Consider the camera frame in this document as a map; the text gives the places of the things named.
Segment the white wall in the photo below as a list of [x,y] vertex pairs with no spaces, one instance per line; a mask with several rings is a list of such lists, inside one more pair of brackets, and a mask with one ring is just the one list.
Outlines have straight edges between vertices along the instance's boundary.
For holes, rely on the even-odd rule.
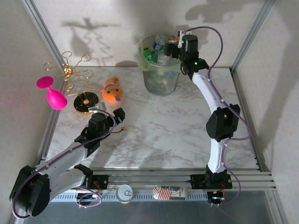
[[276,0],[238,69],[264,153],[291,224],[299,219],[299,2]]
[[36,81],[53,61],[21,1],[0,6],[0,223],[11,216],[9,194],[22,167],[36,162],[50,114]]
[[[56,45],[73,62],[90,53],[89,66],[136,66],[137,43],[147,35],[208,25],[219,29],[225,48],[217,66],[229,67],[264,0],[34,0]],[[201,30],[200,56],[213,63],[219,39]]]

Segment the pink wine glass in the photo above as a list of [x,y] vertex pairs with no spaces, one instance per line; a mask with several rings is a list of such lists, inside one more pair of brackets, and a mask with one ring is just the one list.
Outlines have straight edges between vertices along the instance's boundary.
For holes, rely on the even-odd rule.
[[51,76],[44,76],[36,82],[40,89],[48,89],[47,100],[54,110],[61,110],[67,105],[67,99],[58,90],[51,89],[54,79]]

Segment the plastic bucket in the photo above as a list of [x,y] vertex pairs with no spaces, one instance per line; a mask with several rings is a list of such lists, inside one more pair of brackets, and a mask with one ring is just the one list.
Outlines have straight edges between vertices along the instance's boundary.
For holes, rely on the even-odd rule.
[[[171,58],[168,65],[158,65],[153,61],[148,61],[143,52],[144,46],[147,45],[151,52],[153,49],[153,42],[156,35],[148,36],[139,44],[139,59],[138,67],[143,71],[143,79],[145,88],[156,96],[166,96],[171,94],[178,84],[178,77],[180,74],[180,61]],[[163,35],[165,43],[168,42],[168,35]]]

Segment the white marble tabletop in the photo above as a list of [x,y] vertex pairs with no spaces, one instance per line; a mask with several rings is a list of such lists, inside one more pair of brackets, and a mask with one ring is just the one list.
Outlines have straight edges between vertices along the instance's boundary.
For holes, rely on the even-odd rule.
[[[120,78],[124,91],[122,108],[126,118],[115,130],[120,130],[122,126],[126,129],[103,140],[100,148],[81,162],[83,165],[91,168],[206,167],[211,142],[205,125],[210,111],[199,89],[187,76],[180,75],[178,86],[172,94],[157,97],[145,89],[143,75],[138,68],[89,69],[94,71],[94,92],[100,99],[99,88],[105,80],[115,75]],[[239,103],[229,69],[214,69],[212,75],[226,97]],[[67,97],[69,103],[60,112],[48,159],[66,149],[80,135],[91,117],[91,114],[75,111],[75,97]],[[239,122],[234,137],[245,135],[246,128]],[[230,143],[226,163],[230,168],[257,168],[250,141]]]

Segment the orange plush toy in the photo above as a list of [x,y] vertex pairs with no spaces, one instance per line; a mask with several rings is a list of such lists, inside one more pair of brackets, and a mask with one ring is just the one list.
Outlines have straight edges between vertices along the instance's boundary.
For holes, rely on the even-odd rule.
[[106,80],[104,84],[104,88],[100,89],[100,92],[103,92],[103,98],[110,103],[115,103],[116,101],[120,101],[123,95],[122,89],[119,87],[118,77],[109,78]]

